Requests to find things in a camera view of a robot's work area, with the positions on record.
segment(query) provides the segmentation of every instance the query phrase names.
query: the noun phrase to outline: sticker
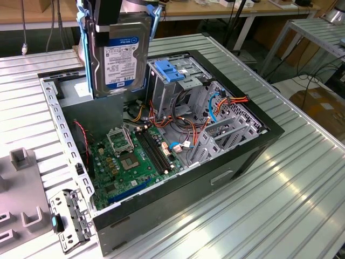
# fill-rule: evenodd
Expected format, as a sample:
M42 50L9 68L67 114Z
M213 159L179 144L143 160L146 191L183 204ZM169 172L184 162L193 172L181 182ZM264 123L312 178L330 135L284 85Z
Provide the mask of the sticker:
M316 92L309 92L309 94L310 94L312 97L314 97L315 99L321 98L321 97L322 97L319 93L316 93Z
M136 75L134 52L139 47L138 37L111 39L104 47L105 82L109 88L130 85Z
M322 103L321 104L323 106L323 108L325 108L326 110L333 110L333 106L329 103Z
M90 95L90 93L87 89L87 83L86 82L75 84L74 89L77 92L79 97L84 97L84 96Z
M188 71L186 69L181 69L178 71L180 74L186 74L188 73Z
M130 183L132 184L132 186L138 185L137 182L136 182L135 180L131 181Z

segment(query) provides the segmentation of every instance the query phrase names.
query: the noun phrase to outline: metal table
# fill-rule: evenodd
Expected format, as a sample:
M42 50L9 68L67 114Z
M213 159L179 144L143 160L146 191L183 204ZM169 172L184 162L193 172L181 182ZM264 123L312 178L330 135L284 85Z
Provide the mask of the metal table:
M210 37L158 39L150 55L198 49L285 130L249 171L106 258L332 258L345 241L345 147ZM36 74L79 66L72 50L0 59L0 151L34 150L47 198L73 187ZM96 237L64 256L51 231L2 258L100 258Z
M279 46L284 41L289 30L294 30L297 32L297 35L291 41L289 47L282 56L282 59L284 59L293 50L294 46L301 37L309 39L311 42L317 44L320 48L325 50L325 53L320 57L320 62L318 62L319 65L315 68L315 70L323 64L327 53L331 53L337 58L345 55L345 47L340 45L340 40L345 37L345 25L333 25L322 18L291 20L286 22L280 35L269 51L261 70L259 71L261 76L266 71L268 65L277 52Z

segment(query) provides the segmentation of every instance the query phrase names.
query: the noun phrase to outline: slotted metal surface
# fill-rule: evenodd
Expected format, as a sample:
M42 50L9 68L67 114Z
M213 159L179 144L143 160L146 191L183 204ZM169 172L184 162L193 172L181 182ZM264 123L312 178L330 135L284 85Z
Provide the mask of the slotted metal surface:
M203 35L158 39L150 55L198 49L285 130L249 172L106 258L332 258L345 241L344 147ZM0 154L35 151L47 198L73 188L36 74L79 66L72 50L0 59ZM96 237L64 256L51 231L2 258L100 258Z
M333 55L337 57L345 55L345 47L340 45L340 40L345 38L345 25L333 25L322 18L317 18L293 20L290 26Z

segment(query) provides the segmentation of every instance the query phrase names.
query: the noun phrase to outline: blue plastic latch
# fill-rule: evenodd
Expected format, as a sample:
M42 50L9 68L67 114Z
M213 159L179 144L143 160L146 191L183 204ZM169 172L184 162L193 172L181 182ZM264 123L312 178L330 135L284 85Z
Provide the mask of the blue plastic latch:
M155 65L168 82L175 82L184 79L184 75L180 74L176 70L175 66L167 60L156 61Z
M52 223L53 223L53 227L55 227L56 226L56 218L55 217L52 218Z

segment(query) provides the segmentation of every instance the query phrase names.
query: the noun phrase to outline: chip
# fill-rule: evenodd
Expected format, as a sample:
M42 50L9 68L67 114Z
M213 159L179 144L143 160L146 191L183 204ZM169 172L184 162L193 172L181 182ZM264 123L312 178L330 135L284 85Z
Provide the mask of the chip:
M106 192L111 193L112 191L116 190L115 185L108 185L105 187Z
M139 164L138 159L133 153L128 153L120 157L121 164L125 170L137 167Z

